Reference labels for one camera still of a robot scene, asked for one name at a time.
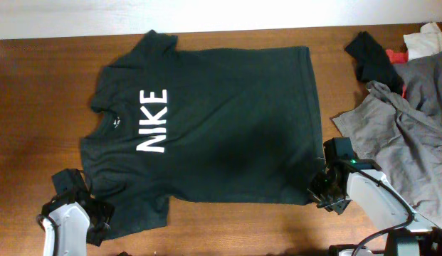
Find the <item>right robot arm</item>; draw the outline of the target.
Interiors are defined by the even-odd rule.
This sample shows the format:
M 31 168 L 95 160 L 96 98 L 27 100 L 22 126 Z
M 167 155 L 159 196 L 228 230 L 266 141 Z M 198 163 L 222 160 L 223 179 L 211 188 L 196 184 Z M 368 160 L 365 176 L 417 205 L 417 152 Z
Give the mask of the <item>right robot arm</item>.
M 329 255 L 442 255 L 442 228 L 414 210 L 374 161 L 331 161 L 308 192 L 318 208 L 337 214 L 355 202 L 378 229 L 356 245 L 330 246 Z

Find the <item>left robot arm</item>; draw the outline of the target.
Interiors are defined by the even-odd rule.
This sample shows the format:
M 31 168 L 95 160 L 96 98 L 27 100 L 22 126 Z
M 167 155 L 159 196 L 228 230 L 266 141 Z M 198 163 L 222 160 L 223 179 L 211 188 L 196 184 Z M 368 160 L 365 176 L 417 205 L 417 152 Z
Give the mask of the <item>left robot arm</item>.
M 43 256 L 86 256 L 87 246 L 101 246 L 110 231 L 113 205 L 93 198 L 53 198 L 36 222 L 45 233 Z

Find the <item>black Nike t-shirt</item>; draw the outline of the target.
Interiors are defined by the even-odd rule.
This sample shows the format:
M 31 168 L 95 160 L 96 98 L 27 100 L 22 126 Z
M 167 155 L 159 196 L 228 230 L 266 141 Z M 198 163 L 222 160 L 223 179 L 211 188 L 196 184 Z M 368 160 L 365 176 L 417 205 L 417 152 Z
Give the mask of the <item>black Nike t-shirt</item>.
M 82 138 L 93 195 L 115 212 L 107 239 L 167 224 L 169 199 L 306 205 L 323 167 L 305 46 L 178 50 L 150 31 L 101 71 Z

